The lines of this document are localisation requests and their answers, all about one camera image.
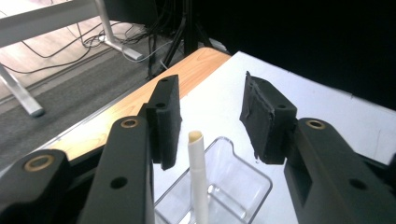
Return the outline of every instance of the floor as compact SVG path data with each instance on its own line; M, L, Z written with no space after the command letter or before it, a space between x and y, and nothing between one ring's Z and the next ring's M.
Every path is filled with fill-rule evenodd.
M11 16L41 7L48 7L53 4L61 4L62 2L65 1L0 0L0 19L5 16ZM81 40L75 40L80 37L80 33L85 34L97 25L98 27L84 35L83 39L86 40L91 36L98 35L103 30L100 23L100 18L95 17L79 22L78 24L73 24L47 34L27 39L23 41L24 43L18 42L3 47L0 49L0 63L5 65L8 72L12 74L22 84L22 86L28 90L38 88L39 86L48 84L46 80L48 80L49 77L54 76L69 66L58 65L71 63L74 61L80 62L83 59L90 58L92 55L109 48L109 46L105 44L100 44L98 47L91 48L89 53L83 59L80 59L81 56L87 52L88 48L82 45ZM116 21L111 21L110 23L114 24L112 29L115 36L121 39L140 32L142 28L137 24L131 23L117 22L117 24L115 24ZM69 47L62 49L72 41L75 42ZM41 56L49 56L57 51L59 51L59 53L48 58L43 58L34 53L33 50ZM10 101L16 102L15 98L12 96L6 85L3 82L0 82L0 105L6 104Z

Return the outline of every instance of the white cylindrical object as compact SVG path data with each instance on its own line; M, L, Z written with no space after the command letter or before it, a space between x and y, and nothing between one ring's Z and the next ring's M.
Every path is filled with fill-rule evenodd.
M197 224L209 222L207 203L204 137L201 132L189 133L189 160L191 174L191 195Z

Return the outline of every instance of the power cord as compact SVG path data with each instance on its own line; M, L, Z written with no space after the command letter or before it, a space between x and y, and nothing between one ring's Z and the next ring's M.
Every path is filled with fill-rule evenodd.
M128 38L128 33L132 30L132 28L134 28L134 24L132 24L131 27L125 31L125 33L124 33L125 39Z
M102 24L102 23L100 23L100 24L94 26L93 28L91 28L91 30L89 30L89 31L86 32L85 34L81 35L81 37L83 37L84 35L88 34L88 33L91 32L92 30L96 29L96 28L97 28L99 25L101 25L101 24ZM72 42L70 42L69 44L67 44L66 46L62 47L61 49L59 49L58 51L52 53L52 54L49 55L49 56L43 56L43 55L39 54L38 52L36 52L36 51L35 51L34 49L32 49L31 47L29 47L29 45L23 43L23 41L22 41L22 43L23 43L28 49L30 49L32 52L34 52L35 54L37 54L38 56L40 56L40 57L42 57L42 58L49 58L49 57L52 57L52 56L58 54L58 53L61 52L62 50L66 49L67 47L69 47L69 46L72 45L74 42L78 41L79 39L80 39L80 37L76 38L75 40L73 40ZM96 40L96 39L99 40L99 35L91 36L90 38L88 38L87 40L85 40L85 42L90 42L90 43L92 44L92 42L93 42L94 40ZM52 65L52 66L47 66L47 67L39 68L39 69L36 69L36 70L34 70L34 71L29 71L29 72L18 71L18 70L15 70L15 69L13 69L13 68L10 68L10 67L6 66L6 65L3 64L3 63L0 63L0 64L3 65L5 68L7 68L7 69L9 69L9 70L11 70L11 71L13 71L13 72L16 72L16 73L20 73L20 74L32 74L32 73L35 73L35 72L38 72L38 71L42 71L42 70L45 70L45 69L50 69L50 68L54 68L54 67L60 67L60 66L65 66L65 65L72 64L72 63L76 63L76 62L78 62L79 60L81 60L82 58L84 58L84 57L90 52L91 48L92 48L91 46L88 46L88 50L87 50L81 57L79 57L78 59L76 59L76 60L74 60L74 61L72 61L72 62L70 62L70 63L56 64L56 65Z
M139 62L142 62L148 58L148 79L153 79L154 74L152 72L152 66L155 64L156 61L156 52L158 49L162 48L164 45L160 46L158 49L157 48L157 37L160 33L163 32L163 30L167 27L169 24L172 15L173 15L173 10L175 8L174 6L175 1L173 0L165 0L163 3L163 7L161 7L161 14L159 15L158 19L147 29L147 31L141 35L137 35L134 37L127 38L125 41L123 41L123 44L127 43L137 43L141 39L148 37L148 51L149 51L149 56L146 57L145 59L140 60Z
M81 29L79 28L78 22L76 23L76 26L77 26L77 28L78 28L79 36L76 36L76 35L70 30L70 28L69 28L68 26L66 26L66 29L70 32L70 34L71 34L73 37L79 38L79 39L81 40L81 45L82 45L84 48L88 48L89 46L87 46L87 43L86 43L87 41L84 40L84 39L82 38L82 33L81 33ZM95 45L95 46L91 45L91 47L92 47L92 48L96 48L96 47L98 47L99 45L100 45L100 42L99 42L99 44L97 44L97 45Z

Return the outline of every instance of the black backdrop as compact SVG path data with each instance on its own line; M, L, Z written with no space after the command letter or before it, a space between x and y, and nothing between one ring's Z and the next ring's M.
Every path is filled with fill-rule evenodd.
M111 21L151 25L158 17L156 0L105 0L104 2Z
M396 110L396 7L386 1L196 1L210 37Z

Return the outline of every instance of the transparent plastic box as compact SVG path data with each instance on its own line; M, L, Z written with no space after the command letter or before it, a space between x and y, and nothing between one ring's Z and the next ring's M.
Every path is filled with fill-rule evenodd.
M226 137L206 149L205 163L209 223L251 223L272 188L270 178L236 156ZM189 170L155 203L155 221L195 223Z

